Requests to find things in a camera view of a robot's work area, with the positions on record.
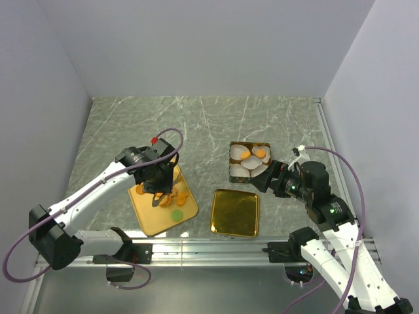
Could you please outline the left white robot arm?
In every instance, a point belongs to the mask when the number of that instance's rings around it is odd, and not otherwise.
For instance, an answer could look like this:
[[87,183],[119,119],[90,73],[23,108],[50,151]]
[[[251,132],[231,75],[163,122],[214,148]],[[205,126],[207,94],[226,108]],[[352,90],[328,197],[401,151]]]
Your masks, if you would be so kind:
[[164,139],[155,139],[150,147],[124,149],[100,175],[67,199],[48,209],[35,206],[29,212],[30,243],[53,270],[82,256],[132,261],[132,239],[120,228],[89,232],[82,226],[101,206],[136,185],[143,185],[147,193],[169,194],[178,159],[177,149]]

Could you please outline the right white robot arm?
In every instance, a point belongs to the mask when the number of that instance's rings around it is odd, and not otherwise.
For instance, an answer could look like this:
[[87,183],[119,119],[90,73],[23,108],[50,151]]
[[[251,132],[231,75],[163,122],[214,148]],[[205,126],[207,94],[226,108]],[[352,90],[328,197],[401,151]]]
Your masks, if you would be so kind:
[[331,254],[310,227],[290,233],[289,256],[307,261],[343,301],[346,313],[412,313],[408,299],[399,297],[387,284],[359,238],[360,224],[340,197],[331,193],[329,174],[320,162],[288,166],[276,160],[253,175],[260,192],[271,189],[279,198],[301,201],[310,219],[333,246]]

